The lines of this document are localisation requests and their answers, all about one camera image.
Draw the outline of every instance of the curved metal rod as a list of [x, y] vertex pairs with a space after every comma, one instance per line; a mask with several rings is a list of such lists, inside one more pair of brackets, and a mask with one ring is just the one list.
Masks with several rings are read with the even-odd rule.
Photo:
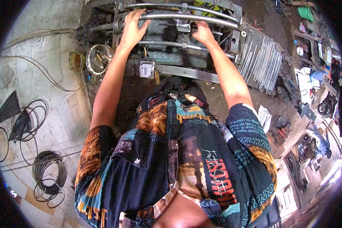
[[[182, 4], [175, 4], [175, 3], [137, 3], [137, 4], [128, 4], [128, 5], [125, 5], [124, 7], [125, 8], [134, 8], [134, 7], [152, 7], [152, 6], [182, 8]], [[206, 9], [206, 8], [197, 7], [197, 6], [190, 6], [190, 5], [187, 5], [187, 9], [201, 11], [201, 12], [205, 12], [205, 13], [209, 13], [209, 14], [214, 14], [216, 16], [224, 17], [224, 18], [227, 18], [227, 19], [232, 20], [234, 22], [238, 22], [237, 18], [229, 16], [229, 15], [224, 14], [224, 13], [220, 13], [220, 12], [215, 11], [215, 10]]]
[[[169, 42], [169, 41], [141, 40], [140, 42], [138, 42], [138, 44], [165, 45], [165, 46], [173, 46], [173, 47], [182, 48], [182, 43]], [[200, 46], [196, 46], [196, 45], [187, 44], [186, 48], [193, 49], [193, 50], [199, 50], [199, 51], [205, 51], [205, 52], [209, 52], [210, 53], [208, 48], [200, 47]], [[233, 60], [236, 58], [236, 56], [232, 55], [232, 54], [225, 53], [225, 55], [228, 58], [233, 59]]]
[[217, 25], [224, 25], [227, 27], [231, 27], [233, 29], [238, 29], [238, 25], [233, 22], [213, 18], [213, 17], [206, 17], [206, 16], [199, 16], [199, 15], [192, 15], [186, 13], [152, 13], [142, 15], [139, 19], [140, 20], [147, 20], [147, 19], [181, 19], [181, 20], [194, 20], [194, 21], [205, 21], [208, 23], [214, 23]]

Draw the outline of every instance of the hand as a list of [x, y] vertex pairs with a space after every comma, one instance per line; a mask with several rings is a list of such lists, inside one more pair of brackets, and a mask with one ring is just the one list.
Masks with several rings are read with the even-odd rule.
[[139, 17], [145, 11], [146, 9], [137, 9], [130, 12], [125, 17], [123, 35], [119, 46], [131, 50], [142, 39], [143, 35], [146, 33], [148, 24], [150, 23], [150, 20], [147, 20], [144, 22], [141, 29], [138, 29]]
[[193, 32], [192, 36], [205, 46], [215, 43], [213, 34], [210, 31], [209, 26], [204, 21], [194, 21], [198, 27], [197, 32]]

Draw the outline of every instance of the tiled floor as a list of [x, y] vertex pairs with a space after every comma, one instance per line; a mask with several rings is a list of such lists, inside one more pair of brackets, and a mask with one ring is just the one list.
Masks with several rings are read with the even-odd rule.
[[[39, 28], [63, 29], [79, 25], [83, 1], [30, 1], [15, 22], [6, 42]], [[2, 56], [21, 56], [33, 61], [53, 80], [67, 90], [80, 87], [80, 74], [68, 68], [68, 55], [76, 50], [73, 38], [68, 33], [37, 36], [18, 42], [2, 51]], [[30, 62], [20, 58], [0, 59], [0, 107], [6, 98], [16, 90], [21, 107], [35, 99], [44, 99], [48, 104], [48, 113], [43, 125], [37, 131], [36, 142], [9, 142], [9, 153], [2, 170], [26, 165], [21, 150], [28, 162], [33, 162], [38, 152], [51, 150], [61, 155], [81, 151], [90, 127], [91, 110], [87, 97], [81, 90], [64, 92], [50, 83], [41, 70]], [[39, 119], [44, 112], [36, 109]], [[11, 132], [11, 119], [0, 124], [8, 134]], [[7, 150], [5, 135], [0, 131], [0, 160]], [[64, 158], [67, 168], [67, 180], [62, 191], [65, 199], [59, 207], [49, 209], [46, 203], [32, 198], [35, 181], [32, 168], [22, 168], [4, 173], [7, 184], [22, 197], [20, 207], [29, 222], [35, 227], [82, 227], [73, 222], [74, 191], [72, 180], [76, 175], [79, 154]], [[56, 197], [53, 205], [62, 199]]]

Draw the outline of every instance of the hair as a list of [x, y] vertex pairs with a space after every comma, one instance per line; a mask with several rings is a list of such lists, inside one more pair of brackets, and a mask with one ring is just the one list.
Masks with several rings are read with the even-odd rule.
[[326, 155], [327, 155], [327, 158], [330, 159], [331, 156], [332, 156], [332, 151], [330, 149], [327, 148], [326, 150]]

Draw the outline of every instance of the tire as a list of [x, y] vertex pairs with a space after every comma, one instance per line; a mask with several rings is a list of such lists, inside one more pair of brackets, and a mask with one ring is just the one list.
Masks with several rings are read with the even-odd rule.
[[327, 114], [327, 112], [328, 112], [328, 108], [323, 103], [320, 103], [318, 105], [318, 113], [324, 116], [325, 114]]

